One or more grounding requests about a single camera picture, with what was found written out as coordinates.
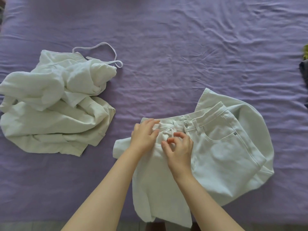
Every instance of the wrinkled sheet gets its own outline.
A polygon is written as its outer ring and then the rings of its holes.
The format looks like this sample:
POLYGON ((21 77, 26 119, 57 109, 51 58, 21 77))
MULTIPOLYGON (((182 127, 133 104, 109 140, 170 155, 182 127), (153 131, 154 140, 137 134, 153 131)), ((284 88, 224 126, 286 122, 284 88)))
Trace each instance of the wrinkled sheet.
MULTIPOLYGON (((239 222, 308 224, 308 96, 298 70, 308 0, 7 0, 0 80, 31 71, 41 50, 106 41, 124 63, 100 95, 116 109, 106 136, 82 157, 30 154, 0 135, 0 221, 66 220, 115 162, 115 140, 142 117, 193 112, 203 90, 264 117, 275 175, 225 206, 239 222)), ((79 50, 112 60, 106 47, 79 50)), ((128 190, 122 220, 138 221, 128 190)))

